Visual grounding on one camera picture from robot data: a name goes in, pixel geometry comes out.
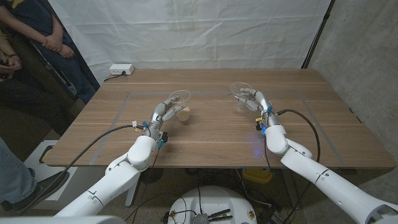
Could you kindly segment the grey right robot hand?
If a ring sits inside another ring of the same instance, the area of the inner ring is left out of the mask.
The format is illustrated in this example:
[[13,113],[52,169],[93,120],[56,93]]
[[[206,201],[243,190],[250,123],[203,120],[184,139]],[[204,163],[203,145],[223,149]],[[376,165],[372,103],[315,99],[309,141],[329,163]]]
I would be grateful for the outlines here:
[[242,88],[235,98],[250,111],[259,111],[265,126],[280,125],[277,115],[273,112],[272,103],[261,91]]

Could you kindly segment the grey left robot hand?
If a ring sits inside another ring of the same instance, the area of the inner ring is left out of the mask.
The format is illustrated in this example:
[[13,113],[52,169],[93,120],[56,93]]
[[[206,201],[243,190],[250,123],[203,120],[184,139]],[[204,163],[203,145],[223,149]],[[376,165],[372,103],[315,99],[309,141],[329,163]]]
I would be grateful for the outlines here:
[[181,93],[171,96],[169,99],[159,103],[150,117],[144,134],[155,139],[159,135],[163,123],[172,119],[177,113],[187,107],[187,100],[183,99]]

